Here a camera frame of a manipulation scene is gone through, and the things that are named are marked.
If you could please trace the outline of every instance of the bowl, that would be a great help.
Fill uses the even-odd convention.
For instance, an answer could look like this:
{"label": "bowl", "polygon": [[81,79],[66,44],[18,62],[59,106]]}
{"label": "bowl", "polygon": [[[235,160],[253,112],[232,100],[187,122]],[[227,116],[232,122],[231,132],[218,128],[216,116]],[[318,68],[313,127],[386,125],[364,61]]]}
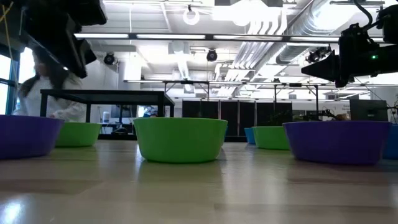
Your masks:
{"label": "bowl", "polygon": [[383,151],[383,159],[398,159],[398,125],[391,125],[386,147]]}
{"label": "bowl", "polygon": [[254,132],[252,128],[245,128],[244,133],[246,134],[246,139],[249,144],[256,144],[256,140],[254,139]]}
{"label": "bowl", "polygon": [[88,147],[98,139],[102,124],[65,122],[55,147]]}
{"label": "bowl", "polygon": [[50,153],[63,120],[0,115],[0,123],[0,159],[22,159]]}
{"label": "bowl", "polygon": [[150,161],[213,161],[224,142],[227,121],[205,118],[137,118],[141,155]]}
{"label": "bowl", "polygon": [[256,146],[261,149],[289,150],[282,126],[253,127]]}
{"label": "bowl", "polygon": [[374,165],[381,159],[391,123],[311,121],[284,123],[293,155],[330,164]]}

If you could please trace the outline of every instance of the table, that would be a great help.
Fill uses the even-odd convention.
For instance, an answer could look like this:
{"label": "table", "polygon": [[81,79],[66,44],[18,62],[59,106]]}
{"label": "table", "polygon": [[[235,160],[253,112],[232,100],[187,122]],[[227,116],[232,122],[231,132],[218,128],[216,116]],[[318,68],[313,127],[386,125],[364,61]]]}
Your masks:
{"label": "table", "polygon": [[47,114],[49,96],[83,103],[87,106],[86,122],[90,122],[91,105],[156,105],[157,115],[164,117],[165,106],[170,107],[170,117],[174,117],[174,102],[164,91],[131,90],[41,90],[40,116]]}

